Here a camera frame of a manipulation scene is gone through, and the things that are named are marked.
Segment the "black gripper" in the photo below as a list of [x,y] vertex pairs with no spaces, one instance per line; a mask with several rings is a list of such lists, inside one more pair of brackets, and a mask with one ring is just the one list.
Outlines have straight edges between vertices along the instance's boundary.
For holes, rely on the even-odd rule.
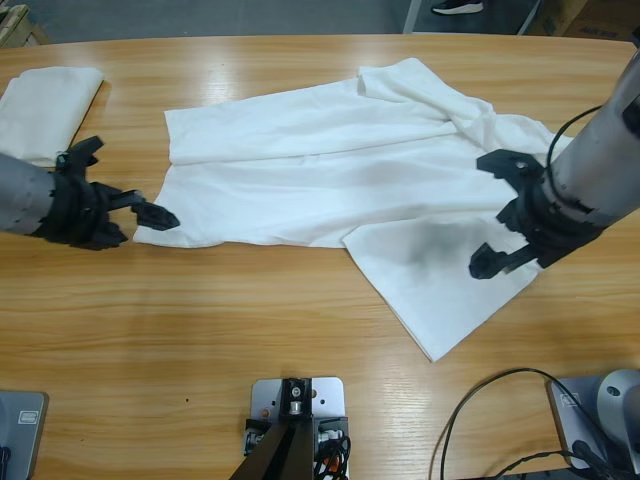
[[508,230],[521,233],[527,245],[507,253],[494,250],[488,243],[482,244],[470,259],[468,269],[473,278],[492,279],[528,264],[538,273],[540,267],[549,267],[608,228],[571,218],[561,202],[546,196],[544,176],[542,171],[517,173],[518,196],[496,215],[496,220]]
[[139,191],[89,182],[87,171],[86,167],[37,169],[37,194],[45,201],[38,211],[39,238],[85,250],[117,248],[127,237],[109,212],[131,205],[138,226],[166,231],[180,225],[173,213],[146,202]]

